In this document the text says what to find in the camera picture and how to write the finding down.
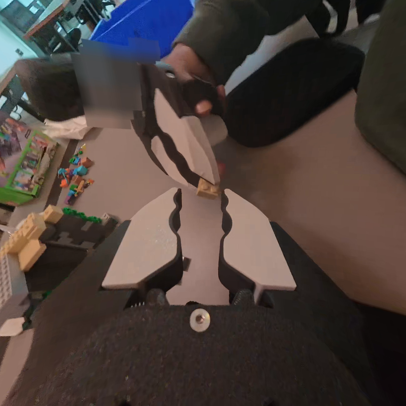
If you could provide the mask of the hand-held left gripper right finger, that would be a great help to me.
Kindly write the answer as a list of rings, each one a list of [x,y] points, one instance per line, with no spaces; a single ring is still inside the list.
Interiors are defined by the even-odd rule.
[[[218,277],[230,296],[245,289],[260,301],[265,291],[295,291],[297,284],[268,217],[230,189],[222,192],[221,211]]]

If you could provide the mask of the grey desk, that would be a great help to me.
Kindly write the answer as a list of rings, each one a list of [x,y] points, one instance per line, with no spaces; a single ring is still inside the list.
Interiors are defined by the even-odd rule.
[[[349,93],[284,140],[226,139],[225,188],[272,222],[295,292],[228,305],[218,279],[222,211],[183,189],[191,258],[169,306],[129,307],[102,280],[151,200],[180,185],[132,130],[92,130],[96,182],[78,210],[123,220],[1,339],[1,405],[405,405],[405,175],[364,141]]]

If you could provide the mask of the toy brick model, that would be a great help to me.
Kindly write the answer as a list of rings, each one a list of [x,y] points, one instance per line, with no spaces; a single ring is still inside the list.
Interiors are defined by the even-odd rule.
[[[1,324],[22,317],[31,294],[55,289],[118,224],[53,205],[23,219],[1,243]]]

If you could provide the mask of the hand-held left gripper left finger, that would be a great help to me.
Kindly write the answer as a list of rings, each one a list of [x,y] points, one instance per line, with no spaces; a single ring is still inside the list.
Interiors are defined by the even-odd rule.
[[[145,294],[178,285],[184,273],[181,249],[180,188],[158,196],[130,220],[102,282],[104,289],[134,289]]]

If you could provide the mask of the person's right forearm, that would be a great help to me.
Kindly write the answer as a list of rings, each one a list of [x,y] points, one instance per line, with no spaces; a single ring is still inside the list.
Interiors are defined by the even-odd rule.
[[[279,34],[313,13],[316,0],[196,1],[192,17],[173,43],[190,47],[219,84],[253,54],[265,36]]]

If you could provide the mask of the person's torso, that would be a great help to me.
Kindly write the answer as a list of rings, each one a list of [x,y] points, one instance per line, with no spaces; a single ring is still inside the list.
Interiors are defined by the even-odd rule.
[[[364,139],[406,173],[406,2],[387,1],[357,89],[355,124]]]

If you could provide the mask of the person's right hand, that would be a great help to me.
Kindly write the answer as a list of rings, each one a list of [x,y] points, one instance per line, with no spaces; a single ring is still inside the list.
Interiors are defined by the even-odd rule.
[[[216,87],[219,100],[225,103],[225,86],[216,81],[209,67],[190,47],[178,43],[161,61],[172,67],[181,82],[188,82],[196,78],[209,82]]]

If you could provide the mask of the tan brick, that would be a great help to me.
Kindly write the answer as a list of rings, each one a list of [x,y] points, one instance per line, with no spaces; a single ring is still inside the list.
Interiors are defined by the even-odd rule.
[[[210,183],[209,181],[200,178],[196,190],[196,196],[208,200],[215,200],[221,195],[222,191],[219,185]]]

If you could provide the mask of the green toy brick set box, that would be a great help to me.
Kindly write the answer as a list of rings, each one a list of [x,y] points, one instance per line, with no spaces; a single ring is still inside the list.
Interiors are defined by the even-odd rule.
[[[0,113],[0,202],[20,206],[35,199],[59,144]]]

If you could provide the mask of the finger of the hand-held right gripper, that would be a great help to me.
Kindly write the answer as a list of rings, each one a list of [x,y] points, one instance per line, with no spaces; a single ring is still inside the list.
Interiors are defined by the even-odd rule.
[[[151,150],[165,173],[176,182],[197,188],[199,175],[193,172],[173,139],[168,134],[156,135],[151,140]]]
[[[168,134],[186,158],[190,169],[212,184],[220,184],[220,173],[213,147],[221,142],[221,117],[210,114],[179,117],[175,102],[170,103],[160,89],[155,89],[154,110],[160,134]]]

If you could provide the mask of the blue plastic bin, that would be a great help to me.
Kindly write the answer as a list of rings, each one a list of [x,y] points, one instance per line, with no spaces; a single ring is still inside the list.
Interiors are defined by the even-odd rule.
[[[101,20],[89,40],[127,46],[130,38],[154,41],[166,57],[194,11],[189,0],[127,0]]]

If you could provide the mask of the colourful brick pile right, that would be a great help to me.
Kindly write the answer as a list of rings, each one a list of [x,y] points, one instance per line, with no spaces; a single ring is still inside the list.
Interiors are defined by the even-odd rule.
[[[89,159],[86,153],[86,144],[81,145],[69,159],[67,168],[59,168],[59,186],[67,190],[64,204],[73,206],[83,192],[94,184],[94,180],[89,178],[89,169],[94,165],[94,161]]]

